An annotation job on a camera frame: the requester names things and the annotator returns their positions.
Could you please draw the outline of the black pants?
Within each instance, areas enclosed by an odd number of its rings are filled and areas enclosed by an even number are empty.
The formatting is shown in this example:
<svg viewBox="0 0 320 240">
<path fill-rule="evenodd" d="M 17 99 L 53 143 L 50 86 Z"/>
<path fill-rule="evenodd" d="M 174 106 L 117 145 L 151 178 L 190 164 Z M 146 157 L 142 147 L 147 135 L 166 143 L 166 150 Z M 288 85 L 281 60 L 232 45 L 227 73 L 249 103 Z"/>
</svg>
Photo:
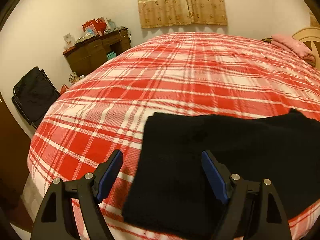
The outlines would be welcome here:
<svg viewBox="0 0 320 240">
<path fill-rule="evenodd" d="M 129 194 L 128 224 L 210 239 L 233 193 L 229 176 L 276 188 L 288 219 L 319 200 L 319 122 L 296 109 L 261 119 L 148 117 Z"/>
</svg>

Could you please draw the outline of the brown wooden door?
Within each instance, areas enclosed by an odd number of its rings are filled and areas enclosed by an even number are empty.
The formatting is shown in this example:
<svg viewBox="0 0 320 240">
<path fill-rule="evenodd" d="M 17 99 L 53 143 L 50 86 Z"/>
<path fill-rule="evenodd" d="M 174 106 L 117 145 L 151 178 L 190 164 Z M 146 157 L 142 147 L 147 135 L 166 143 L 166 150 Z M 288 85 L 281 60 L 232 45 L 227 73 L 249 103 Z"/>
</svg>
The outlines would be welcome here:
<svg viewBox="0 0 320 240">
<path fill-rule="evenodd" d="M 27 155 L 30 138 L 1 99 L 1 207 L 18 205 L 29 170 Z"/>
</svg>

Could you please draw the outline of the red plaid bed sheet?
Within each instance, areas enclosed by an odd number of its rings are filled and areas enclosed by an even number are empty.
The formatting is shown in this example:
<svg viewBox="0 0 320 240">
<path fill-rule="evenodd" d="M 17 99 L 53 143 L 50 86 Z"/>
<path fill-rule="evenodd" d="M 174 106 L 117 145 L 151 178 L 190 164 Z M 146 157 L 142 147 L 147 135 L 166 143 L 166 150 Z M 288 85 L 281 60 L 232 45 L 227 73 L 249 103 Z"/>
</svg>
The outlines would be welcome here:
<svg viewBox="0 0 320 240">
<path fill-rule="evenodd" d="M 319 71 L 269 43 L 216 33 L 154 37 L 72 85 L 36 130 L 28 168 L 44 195 L 55 177 L 78 179 L 124 153 L 101 210 L 116 239 L 173 239 L 124 223 L 120 214 L 135 175 L 143 128 L 155 112 L 265 118 L 295 108 L 319 119 Z"/>
</svg>

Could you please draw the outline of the black folding chair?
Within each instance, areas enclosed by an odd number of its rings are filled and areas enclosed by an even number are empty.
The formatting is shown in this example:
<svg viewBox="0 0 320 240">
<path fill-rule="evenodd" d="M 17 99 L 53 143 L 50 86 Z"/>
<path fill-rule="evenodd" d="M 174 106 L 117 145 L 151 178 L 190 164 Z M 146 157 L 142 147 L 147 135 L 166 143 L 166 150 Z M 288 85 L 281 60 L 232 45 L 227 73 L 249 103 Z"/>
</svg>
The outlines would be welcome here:
<svg viewBox="0 0 320 240">
<path fill-rule="evenodd" d="M 60 97 L 44 70 L 34 67 L 13 87 L 12 103 L 30 126 L 38 128 L 49 107 Z"/>
</svg>

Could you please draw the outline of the red plastic bag on floor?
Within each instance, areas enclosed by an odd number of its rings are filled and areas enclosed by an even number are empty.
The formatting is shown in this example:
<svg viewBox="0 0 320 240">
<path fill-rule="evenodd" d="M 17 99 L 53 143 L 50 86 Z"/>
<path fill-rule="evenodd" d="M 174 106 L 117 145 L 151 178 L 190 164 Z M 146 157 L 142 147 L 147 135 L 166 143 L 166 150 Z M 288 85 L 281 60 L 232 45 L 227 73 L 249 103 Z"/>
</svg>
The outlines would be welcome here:
<svg viewBox="0 0 320 240">
<path fill-rule="evenodd" d="M 69 90 L 69 87 L 67 85 L 63 85 L 60 89 L 60 94 L 62 95 L 65 93 L 67 90 Z"/>
</svg>

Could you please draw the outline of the patterned bag on floor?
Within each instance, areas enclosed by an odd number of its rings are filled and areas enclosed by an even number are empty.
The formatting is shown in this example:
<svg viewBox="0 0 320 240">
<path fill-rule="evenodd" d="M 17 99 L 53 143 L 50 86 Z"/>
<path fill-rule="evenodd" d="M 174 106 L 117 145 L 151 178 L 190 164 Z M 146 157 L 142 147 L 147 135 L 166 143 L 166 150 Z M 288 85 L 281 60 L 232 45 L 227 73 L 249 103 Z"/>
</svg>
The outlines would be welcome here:
<svg viewBox="0 0 320 240">
<path fill-rule="evenodd" d="M 71 85 L 74 85 L 75 83 L 77 83 L 81 79 L 82 78 L 76 72 L 72 72 L 72 74 L 69 75 L 69 83 Z"/>
</svg>

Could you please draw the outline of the dark wooden desk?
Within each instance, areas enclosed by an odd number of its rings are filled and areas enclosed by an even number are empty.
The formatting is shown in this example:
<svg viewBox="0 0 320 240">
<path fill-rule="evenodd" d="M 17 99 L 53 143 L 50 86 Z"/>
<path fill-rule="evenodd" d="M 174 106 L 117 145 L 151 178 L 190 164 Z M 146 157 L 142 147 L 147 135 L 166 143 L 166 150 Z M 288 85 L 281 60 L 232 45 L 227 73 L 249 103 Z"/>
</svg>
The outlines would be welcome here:
<svg viewBox="0 0 320 240">
<path fill-rule="evenodd" d="M 118 56 L 130 48 L 130 34 L 123 27 L 77 43 L 65 50 L 63 55 L 71 70 L 81 76 L 90 74 L 108 61 L 108 54 L 115 53 Z"/>
</svg>

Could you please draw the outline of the pink folded quilt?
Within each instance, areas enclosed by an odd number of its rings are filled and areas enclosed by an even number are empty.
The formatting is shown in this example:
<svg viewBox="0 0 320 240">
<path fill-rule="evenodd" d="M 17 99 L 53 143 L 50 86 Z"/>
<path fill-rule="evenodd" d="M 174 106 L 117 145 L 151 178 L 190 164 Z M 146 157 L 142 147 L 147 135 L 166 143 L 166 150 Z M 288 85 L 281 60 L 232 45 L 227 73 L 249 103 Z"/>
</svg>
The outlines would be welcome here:
<svg viewBox="0 0 320 240">
<path fill-rule="evenodd" d="M 271 36 L 271 43 L 289 53 L 293 52 L 311 66 L 316 66 L 316 57 L 311 49 L 303 42 L 300 42 L 292 36 L 275 34 Z"/>
</svg>

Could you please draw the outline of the teal box under desk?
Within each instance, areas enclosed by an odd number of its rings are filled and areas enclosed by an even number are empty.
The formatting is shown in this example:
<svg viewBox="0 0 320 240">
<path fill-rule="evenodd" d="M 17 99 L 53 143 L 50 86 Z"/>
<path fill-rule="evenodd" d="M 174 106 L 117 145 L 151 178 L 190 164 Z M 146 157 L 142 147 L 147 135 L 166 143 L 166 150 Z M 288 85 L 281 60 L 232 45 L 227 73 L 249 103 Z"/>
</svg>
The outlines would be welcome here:
<svg viewBox="0 0 320 240">
<path fill-rule="evenodd" d="M 110 52 L 110 53 L 108 53 L 108 54 L 106 55 L 107 60 L 111 60 L 111 59 L 115 58 L 116 56 L 117 56 L 117 55 L 116 55 L 116 53 L 115 53 L 114 51 L 112 51 L 112 52 Z"/>
</svg>

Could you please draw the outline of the cream wooden headboard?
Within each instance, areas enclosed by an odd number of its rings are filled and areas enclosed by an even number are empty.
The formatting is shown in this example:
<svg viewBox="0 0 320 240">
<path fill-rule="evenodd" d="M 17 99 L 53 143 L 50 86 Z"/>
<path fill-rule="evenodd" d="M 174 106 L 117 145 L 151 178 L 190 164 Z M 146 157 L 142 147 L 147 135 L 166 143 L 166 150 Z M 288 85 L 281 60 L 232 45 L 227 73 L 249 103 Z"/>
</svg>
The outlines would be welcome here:
<svg viewBox="0 0 320 240">
<path fill-rule="evenodd" d="M 310 48 L 316 59 L 315 68 L 319 70 L 320 28 L 308 27 L 301 29 L 293 35 L 293 38 L 303 42 Z"/>
</svg>

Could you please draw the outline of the red gift bag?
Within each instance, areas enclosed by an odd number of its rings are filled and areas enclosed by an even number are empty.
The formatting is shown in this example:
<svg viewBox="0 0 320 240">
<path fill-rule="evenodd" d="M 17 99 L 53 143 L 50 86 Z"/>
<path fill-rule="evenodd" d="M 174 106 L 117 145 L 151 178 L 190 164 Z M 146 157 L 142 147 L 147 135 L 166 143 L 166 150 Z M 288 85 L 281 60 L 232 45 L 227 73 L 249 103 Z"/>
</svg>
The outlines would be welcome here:
<svg viewBox="0 0 320 240">
<path fill-rule="evenodd" d="M 93 19 L 87 21 L 85 24 L 82 25 L 83 31 L 90 29 L 93 31 L 95 35 L 102 35 L 103 32 L 106 30 L 107 24 L 104 20 L 98 18 L 97 20 Z"/>
</svg>

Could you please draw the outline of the beige window curtain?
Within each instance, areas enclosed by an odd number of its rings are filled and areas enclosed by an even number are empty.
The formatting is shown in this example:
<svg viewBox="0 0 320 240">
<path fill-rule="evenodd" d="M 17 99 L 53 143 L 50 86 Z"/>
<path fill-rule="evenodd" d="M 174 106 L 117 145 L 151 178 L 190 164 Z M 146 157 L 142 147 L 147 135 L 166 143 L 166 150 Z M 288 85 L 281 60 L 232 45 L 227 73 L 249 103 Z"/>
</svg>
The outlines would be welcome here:
<svg viewBox="0 0 320 240">
<path fill-rule="evenodd" d="M 225 0 L 138 0 L 138 12 L 143 29 L 191 24 L 228 25 Z"/>
</svg>

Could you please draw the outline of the white photo frame card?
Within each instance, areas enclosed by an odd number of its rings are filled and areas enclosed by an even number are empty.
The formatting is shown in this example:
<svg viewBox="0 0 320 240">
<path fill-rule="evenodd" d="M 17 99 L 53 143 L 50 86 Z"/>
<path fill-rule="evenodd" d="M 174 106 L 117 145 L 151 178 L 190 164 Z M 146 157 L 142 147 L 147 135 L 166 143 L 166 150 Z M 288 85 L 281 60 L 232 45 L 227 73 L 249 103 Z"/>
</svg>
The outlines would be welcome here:
<svg viewBox="0 0 320 240">
<path fill-rule="evenodd" d="M 65 35 L 63 37 L 64 41 L 65 41 L 65 50 L 72 48 L 75 45 L 75 39 L 74 37 L 68 33 L 67 35 Z"/>
</svg>

